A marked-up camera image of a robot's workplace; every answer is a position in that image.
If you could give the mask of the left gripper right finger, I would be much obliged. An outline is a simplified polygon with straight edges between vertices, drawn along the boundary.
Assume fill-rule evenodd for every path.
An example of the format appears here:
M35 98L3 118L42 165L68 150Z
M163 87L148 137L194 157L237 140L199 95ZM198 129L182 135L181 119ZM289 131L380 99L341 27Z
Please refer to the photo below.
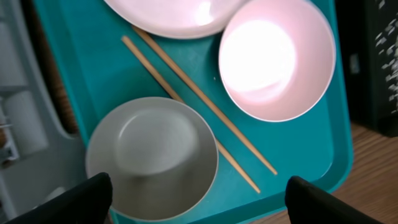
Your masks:
M381 224L299 176L287 182L285 206L291 224Z

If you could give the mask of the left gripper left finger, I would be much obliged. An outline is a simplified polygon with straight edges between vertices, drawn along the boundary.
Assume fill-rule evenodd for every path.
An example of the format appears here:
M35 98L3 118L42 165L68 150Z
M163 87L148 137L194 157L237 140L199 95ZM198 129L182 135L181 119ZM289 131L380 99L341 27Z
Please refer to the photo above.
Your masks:
M103 224L112 201L111 178L102 172L7 224Z

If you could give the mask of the pink small bowl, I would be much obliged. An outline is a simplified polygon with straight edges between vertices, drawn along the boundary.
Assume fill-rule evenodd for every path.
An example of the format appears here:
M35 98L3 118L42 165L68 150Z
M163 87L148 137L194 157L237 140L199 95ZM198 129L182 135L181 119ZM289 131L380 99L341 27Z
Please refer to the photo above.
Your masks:
M218 65L239 109L261 121L288 121L312 109L329 87L335 38L311 1L249 1L223 32Z

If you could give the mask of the pile of rice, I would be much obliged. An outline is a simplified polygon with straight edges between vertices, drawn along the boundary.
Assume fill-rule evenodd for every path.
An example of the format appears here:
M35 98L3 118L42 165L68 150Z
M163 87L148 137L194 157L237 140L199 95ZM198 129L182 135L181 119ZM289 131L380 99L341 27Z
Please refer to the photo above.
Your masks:
M390 116L397 113L397 0L377 0L374 3L382 114Z

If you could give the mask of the grey dishwasher rack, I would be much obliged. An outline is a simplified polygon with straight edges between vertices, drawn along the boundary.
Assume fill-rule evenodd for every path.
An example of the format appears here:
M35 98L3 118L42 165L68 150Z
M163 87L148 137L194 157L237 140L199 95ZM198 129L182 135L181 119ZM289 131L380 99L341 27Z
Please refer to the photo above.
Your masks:
M85 145L63 128L20 1L1 1L1 211L12 220L86 179Z

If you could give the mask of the black waste tray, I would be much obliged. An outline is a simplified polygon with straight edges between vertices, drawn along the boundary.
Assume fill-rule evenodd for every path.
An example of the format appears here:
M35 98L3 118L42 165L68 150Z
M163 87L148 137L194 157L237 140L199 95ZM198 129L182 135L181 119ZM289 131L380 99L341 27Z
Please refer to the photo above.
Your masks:
M335 2L349 116L384 136L396 137L397 113L382 114L375 1Z

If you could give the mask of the grey bowl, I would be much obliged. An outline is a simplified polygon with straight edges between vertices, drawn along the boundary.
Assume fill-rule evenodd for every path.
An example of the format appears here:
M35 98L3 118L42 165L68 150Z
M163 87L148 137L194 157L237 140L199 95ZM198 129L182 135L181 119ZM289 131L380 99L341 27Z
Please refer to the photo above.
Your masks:
M210 191L219 154L213 131L191 107L138 98L108 113L90 137L86 174L107 173L112 209L158 222L190 211Z

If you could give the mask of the teal plastic tray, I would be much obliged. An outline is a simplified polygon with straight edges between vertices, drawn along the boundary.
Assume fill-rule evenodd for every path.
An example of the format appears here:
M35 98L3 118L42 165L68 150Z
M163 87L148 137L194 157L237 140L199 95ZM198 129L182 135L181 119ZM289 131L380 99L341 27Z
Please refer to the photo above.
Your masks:
M229 98L218 71L220 35L203 39L155 41L204 94L243 132L276 169L271 173L194 92L103 1L36 1L58 71L84 142L115 107L147 96L165 96L132 52L128 36L184 102L200 113L216 138L259 186L255 192L221 158L207 196L175 223L245 223L285 208L288 179L297 175L332 192L353 165L348 106L341 62L323 98L307 113L283 123L259 121Z

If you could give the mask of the left wooden chopstick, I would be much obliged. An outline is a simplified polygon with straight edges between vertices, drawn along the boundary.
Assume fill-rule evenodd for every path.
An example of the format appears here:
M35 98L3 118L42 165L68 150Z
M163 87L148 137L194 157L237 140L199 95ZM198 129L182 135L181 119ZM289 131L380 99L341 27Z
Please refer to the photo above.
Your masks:
M146 70L152 75L157 83L167 92L167 94L176 101L185 104L184 100L177 94L176 91L169 85L169 83L163 78L163 76L155 69L155 67L148 61L144 54L137 48L132 40L124 35L121 40L126 47L136 56L140 63L146 68ZM244 171L244 169L238 164L235 158L225 149L225 147L216 139L216 145L219 152L224 158L234 167L234 169L241 175L241 177L259 194L261 193L260 188L254 183L252 178Z

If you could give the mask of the wooden chopstick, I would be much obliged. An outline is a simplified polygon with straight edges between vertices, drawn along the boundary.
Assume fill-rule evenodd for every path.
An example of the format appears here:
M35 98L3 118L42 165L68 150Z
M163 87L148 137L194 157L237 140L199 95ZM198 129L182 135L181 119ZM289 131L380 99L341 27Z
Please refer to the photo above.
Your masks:
M234 123L200 90L190 77L169 57L158 43L142 29L132 26L134 32L174 71L174 73L214 112L232 133L274 174L278 172Z
M132 40L124 35L121 40L126 47L136 56L140 63L146 68L146 70L152 75L157 83L167 92L167 94L176 101L185 104L184 100L177 94L176 91L169 85L169 83L163 78L163 76L155 69L155 67L148 61L144 54L137 48ZM225 147L216 139L216 145L219 152L224 158L234 167L234 169L241 175L241 177L259 194L261 193L260 188L254 183L252 178L244 171L244 169L238 164L235 158L225 149Z

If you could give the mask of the right wooden chopstick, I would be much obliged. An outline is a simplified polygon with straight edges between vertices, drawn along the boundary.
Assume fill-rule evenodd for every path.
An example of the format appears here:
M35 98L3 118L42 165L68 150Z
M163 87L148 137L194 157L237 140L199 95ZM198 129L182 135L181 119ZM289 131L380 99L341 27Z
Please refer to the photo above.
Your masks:
M169 57L158 43L142 29L132 26L134 32L174 71L174 73L214 112L232 133L274 174L278 172L234 123L200 90L190 77Z

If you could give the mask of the large white plate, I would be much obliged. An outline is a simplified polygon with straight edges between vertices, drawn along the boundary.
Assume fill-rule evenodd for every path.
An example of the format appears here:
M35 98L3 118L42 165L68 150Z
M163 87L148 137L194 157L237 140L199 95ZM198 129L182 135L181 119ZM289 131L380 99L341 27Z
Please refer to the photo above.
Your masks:
M246 0L105 0L119 16L151 34L198 39L221 32Z

